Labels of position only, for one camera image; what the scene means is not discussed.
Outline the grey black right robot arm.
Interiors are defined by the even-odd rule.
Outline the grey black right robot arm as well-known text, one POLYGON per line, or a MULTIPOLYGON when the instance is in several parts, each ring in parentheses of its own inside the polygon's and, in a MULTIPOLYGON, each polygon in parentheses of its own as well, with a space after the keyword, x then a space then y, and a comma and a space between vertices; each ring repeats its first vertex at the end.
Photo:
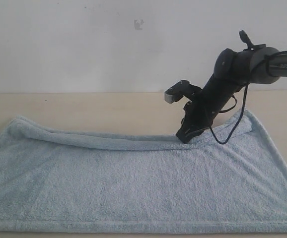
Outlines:
POLYGON ((287 77, 287 51, 279 51, 265 44, 254 45, 245 31, 239 36, 247 48, 240 52, 223 50, 216 59, 214 71, 203 88, 181 80, 166 94, 171 102, 183 97, 189 99, 184 106, 185 115, 176 137, 183 143, 212 129, 215 117, 226 113, 224 106, 241 89, 250 84, 270 85, 287 77))

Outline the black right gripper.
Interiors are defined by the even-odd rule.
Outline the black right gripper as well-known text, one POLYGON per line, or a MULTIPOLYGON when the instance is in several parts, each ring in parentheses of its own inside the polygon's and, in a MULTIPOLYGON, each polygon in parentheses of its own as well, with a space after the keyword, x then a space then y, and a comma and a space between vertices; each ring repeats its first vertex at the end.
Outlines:
POLYGON ((204 88, 190 84, 184 94, 190 102, 184 106, 185 116, 176 137, 187 144, 200 136, 212 125, 219 113, 227 113, 235 108, 235 105, 228 109, 223 108, 231 98, 235 99, 234 93, 233 84, 210 84, 204 88))

